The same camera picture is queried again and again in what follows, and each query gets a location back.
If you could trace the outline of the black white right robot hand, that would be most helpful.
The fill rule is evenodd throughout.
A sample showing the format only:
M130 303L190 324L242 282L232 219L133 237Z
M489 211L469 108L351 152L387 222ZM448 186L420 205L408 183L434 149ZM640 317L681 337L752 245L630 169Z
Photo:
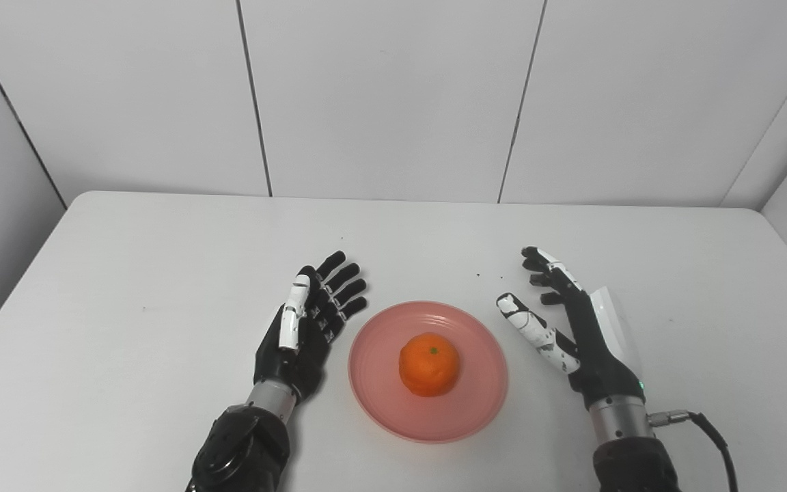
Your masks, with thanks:
M538 354L566 374L586 407L612 396L630 396L645 402L643 383L633 368L614 354L612 334L603 330L600 312L590 293L563 262L549 253L527 246L521 255L523 267L531 272L530 283L547 288L540 297L542 304L563 306L572 338L549 326L511 292L501 294L496 301L503 317Z

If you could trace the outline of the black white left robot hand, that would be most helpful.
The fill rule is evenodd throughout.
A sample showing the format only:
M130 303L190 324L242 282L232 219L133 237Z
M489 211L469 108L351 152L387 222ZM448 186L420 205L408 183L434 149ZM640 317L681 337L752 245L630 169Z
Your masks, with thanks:
M283 383L302 402L318 390L334 340L368 306L368 283L342 250L306 265L256 351L253 382Z

